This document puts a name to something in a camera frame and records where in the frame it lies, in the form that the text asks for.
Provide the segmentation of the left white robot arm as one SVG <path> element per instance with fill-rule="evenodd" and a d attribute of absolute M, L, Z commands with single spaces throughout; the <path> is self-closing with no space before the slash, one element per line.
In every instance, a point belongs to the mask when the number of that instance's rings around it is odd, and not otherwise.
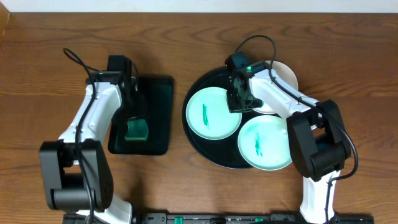
<path fill-rule="evenodd" d="M 80 223 L 132 223 L 132 205 L 114 193 L 103 143 L 111 124 L 115 141 L 145 141 L 148 125 L 132 107 L 137 79 L 128 72 L 93 72 L 83 103 L 56 141 L 39 150 L 47 205 L 76 216 Z"/>

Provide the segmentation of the white plate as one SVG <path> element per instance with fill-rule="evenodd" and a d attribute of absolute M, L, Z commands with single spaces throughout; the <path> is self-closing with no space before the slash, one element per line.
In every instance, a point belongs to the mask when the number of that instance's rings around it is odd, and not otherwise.
<path fill-rule="evenodd" d="M 274 61 L 273 69 L 277 72 L 278 76 L 281 77 L 286 83 L 295 88 L 299 89 L 299 83 L 294 71 L 286 64 Z M 260 114 L 276 114 L 276 112 L 267 104 L 263 103 L 261 108 L 254 108 L 254 111 Z"/>

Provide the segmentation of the green scrubbing sponge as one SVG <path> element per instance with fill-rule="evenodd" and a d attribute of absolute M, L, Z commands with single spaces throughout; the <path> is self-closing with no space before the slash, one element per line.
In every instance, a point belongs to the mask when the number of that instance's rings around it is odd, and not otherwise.
<path fill-rule="evenodd" d="M 124 136 L 127 141 L 146 141 L 149 135 L 149 127 L 146 120 L 137 119 L 127 122 L 127 132 Z"/>

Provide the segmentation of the mint green stained plate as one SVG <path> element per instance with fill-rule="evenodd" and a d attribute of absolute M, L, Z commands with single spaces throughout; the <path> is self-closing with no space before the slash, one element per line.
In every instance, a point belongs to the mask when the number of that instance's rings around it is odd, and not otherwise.
<path fill-rule="evenodd" d="M 220 87 L 208 87 L 196 92 L 187 103 L 185 116 L 189 128 L 208 140 L 229 137 L 242 121 L 240 113 L 229 112 L 227 90 Z"/>

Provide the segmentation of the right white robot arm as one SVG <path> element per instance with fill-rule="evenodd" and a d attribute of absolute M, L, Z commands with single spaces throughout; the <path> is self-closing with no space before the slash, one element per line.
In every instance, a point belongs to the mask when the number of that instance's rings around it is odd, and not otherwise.
<path fill-rule="evenodd" d="M 232 113 L 269 105 L 287 123 L 292 162 L 303 176 L 300 213 L 308 223 L 330 223 L 334 183 L 349 178 L 341 170 L 356 148 L 345 130 L 340 109 L 332 100 L 319 102 L 285 82 L 272 62 L 228 62 L 231 86 L 227 92 Z"/>

